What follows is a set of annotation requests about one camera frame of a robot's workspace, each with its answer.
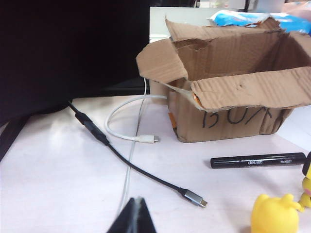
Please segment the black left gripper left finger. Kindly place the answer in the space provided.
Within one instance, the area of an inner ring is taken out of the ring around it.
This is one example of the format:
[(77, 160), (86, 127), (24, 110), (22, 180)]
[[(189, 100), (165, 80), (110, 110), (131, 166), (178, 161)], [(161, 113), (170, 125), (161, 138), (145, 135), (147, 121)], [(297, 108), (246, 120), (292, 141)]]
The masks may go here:
[(118, 217), (115, 219), (108, 233), (137, 233), (138, 232), (138, 203), (131, 198)]

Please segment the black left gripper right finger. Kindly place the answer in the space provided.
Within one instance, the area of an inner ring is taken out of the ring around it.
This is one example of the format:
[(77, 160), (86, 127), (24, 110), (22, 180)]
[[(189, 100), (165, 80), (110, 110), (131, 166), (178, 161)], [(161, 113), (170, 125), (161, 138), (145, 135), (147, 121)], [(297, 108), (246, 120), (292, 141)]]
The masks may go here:
[(134, 199), (131, 225), (132, 233), (156, 233), (144, 198), (139, 197)]

